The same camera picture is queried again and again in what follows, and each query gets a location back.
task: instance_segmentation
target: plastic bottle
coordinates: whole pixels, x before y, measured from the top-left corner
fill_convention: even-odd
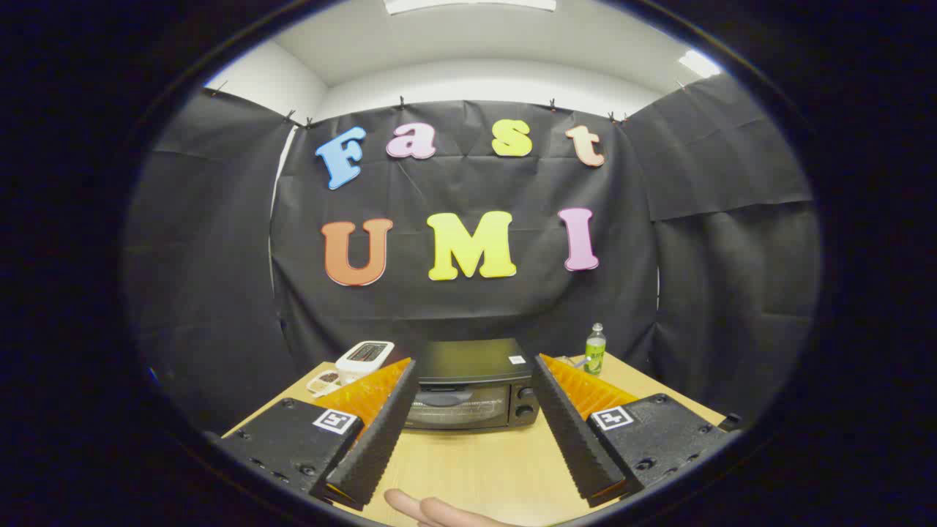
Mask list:
[[[602,333],[602,325],[595,323],[592,326],[592,334],[586,339],[586,365],[583,369],[586,373],[598,375],[602,373],[602,358],[605,357],[605,335]]]

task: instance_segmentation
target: human hand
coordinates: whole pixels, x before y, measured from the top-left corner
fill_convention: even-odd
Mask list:
[[[455,508],[439,498],[424,498],[418,501],[400,489],[384,492],[384,500],[395,510],[416,519],[419,527],[518,527]]]

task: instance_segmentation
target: foam letter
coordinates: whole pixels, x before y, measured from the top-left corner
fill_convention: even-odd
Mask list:
[[[436,131],[426,123],[401,125],[394,130],[394,135],[397,137],[387,143],[387,154],[391,157],[414,156],[417,159],[426,159],[436,154],[436,148],[433,147]]]
[[[349,159],[361,160],[362,151],[358,141],[364,139],[365,134],[364,128],[355,127],[316,150],[316,155],[322,157],[325,161],[325,168],[329,169],[331,190],[345,185],[361,173],[361,167],[352,166]],[[342,146],[345,142],[348,142],[348,147]]]
[[[508,248],[508,225],[511,214],[491,211],[484,213],[478,222],[475,235],[469,235],[462,220],[451,213],[434,214],[426,224],[436,234],[436,264],[429,271],[431,280],[452,280],[458,276],[453,267],[453,256],[465,276],[475,274],[475,266],[484,252],[484,264],[479,274],[487,279],[512,277],[517,267],[511,263]]]
[[[354,223],[336,221],[322,226],[325,235],[325,274],[340,285],[368,285],[378,281],[387,267],[387,232],[394,227],[389,219],[369,219],[364,223],[370,245],[367,265],[349,265],[349,234]]]
[[[501,119],[491,127],[495,139],[491,146],[499,156],[523,157],[533,150],[533,142],[527,136],[530,127],[524,121]]]
[[[573,146],[576,148],[576,155],[580,161],[590,167],[601,167],[605,163],[605,156],[596,154],[592,147],[593,143],[599,142],[599,136],[588,133],[588,128],[582,125],[570,128],[566,130],[566,137],[573,138]]]
[[[592,211],[587,208],[567,208],[559,211],[566,222],[566,235],[570,241],[570,257],[566,268],[570,271],[585,271],[599,266],[599,259],[592,254],[592,241],[588,235],[588,219]]]

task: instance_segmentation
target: letter m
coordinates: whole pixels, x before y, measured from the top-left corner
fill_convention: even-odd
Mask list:
[[[451,213],[434,214],[426,219],[436,235],[436,263],[429,271],[432,280],[452,280],[458,276],[453,267],[453,256],[462,268],[462,273],[471,278],[475,267],[484,254],[484,264],[479,274],[487,279],[511,277],[517,267],[511,263],[508,248],[508,225],[511,214],[501,211],[484,213],[475,229],[469,234],[462,220]]]

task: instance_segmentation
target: oven window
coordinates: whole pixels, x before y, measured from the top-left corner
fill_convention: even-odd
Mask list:
[[[466,387],[417,394],[407,416],[411,429],[481,429],[508,424],[509,386]]]

